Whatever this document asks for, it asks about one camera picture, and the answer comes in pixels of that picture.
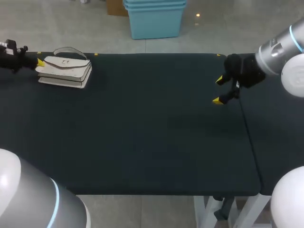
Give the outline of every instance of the floor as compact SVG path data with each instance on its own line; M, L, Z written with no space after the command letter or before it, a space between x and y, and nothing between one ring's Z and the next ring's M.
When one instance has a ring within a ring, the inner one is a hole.
M30 51L71 46L98 53L246 53L301 17L302 0L188 0L178 38L132 40L129 20L104 1L0 0L0 41ZM80 196L93 228L195 228L193 197ZM269 220L269 211L262 215ZM227 223L218 223L218 228Z

